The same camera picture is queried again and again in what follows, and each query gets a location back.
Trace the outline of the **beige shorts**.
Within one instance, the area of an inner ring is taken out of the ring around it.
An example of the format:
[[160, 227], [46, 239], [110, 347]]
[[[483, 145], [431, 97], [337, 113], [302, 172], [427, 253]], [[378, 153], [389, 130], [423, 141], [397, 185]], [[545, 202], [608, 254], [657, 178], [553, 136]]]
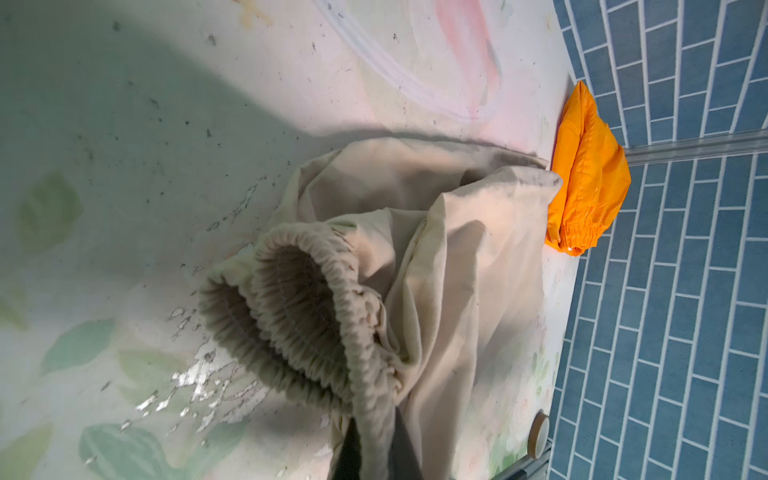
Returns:
[[199, 310], [266, 386], [350, 420], [360, 479], [388, 479], [395, 409], [423, 479], [450, 473], [478, 363], [537, 315], [543, 160], [493, 146], [358, 141], [291, 176], [268, 228], [212, 269]]

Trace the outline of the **orange shorts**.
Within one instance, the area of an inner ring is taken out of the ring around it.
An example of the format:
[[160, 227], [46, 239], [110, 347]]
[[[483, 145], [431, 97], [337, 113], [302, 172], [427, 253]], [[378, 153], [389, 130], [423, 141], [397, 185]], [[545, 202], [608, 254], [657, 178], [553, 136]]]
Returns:
[[563, 185], [549, 206], [546, 244], [578, 257], [611, 227], [631, 186], [624, 148], [582, 81], [565, 103], [551, 171]]

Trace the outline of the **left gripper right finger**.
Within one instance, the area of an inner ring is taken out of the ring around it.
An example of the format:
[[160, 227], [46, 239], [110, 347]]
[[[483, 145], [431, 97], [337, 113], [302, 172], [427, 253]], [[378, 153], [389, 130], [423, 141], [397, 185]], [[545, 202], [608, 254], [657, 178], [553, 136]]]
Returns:
[[402, 414], [395, 409], [395, 429], [388, 455], [389, 480], [423, 480], [419, 461]]

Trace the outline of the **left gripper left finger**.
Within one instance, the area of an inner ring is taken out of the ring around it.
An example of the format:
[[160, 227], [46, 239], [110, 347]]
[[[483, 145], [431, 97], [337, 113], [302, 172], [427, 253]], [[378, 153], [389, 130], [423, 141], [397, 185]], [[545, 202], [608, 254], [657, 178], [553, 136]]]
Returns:
[[340, 453], [331, 469], [332, 480], [359, 480], [361, 469], [361, 444], [354, 418], [346, 430]]

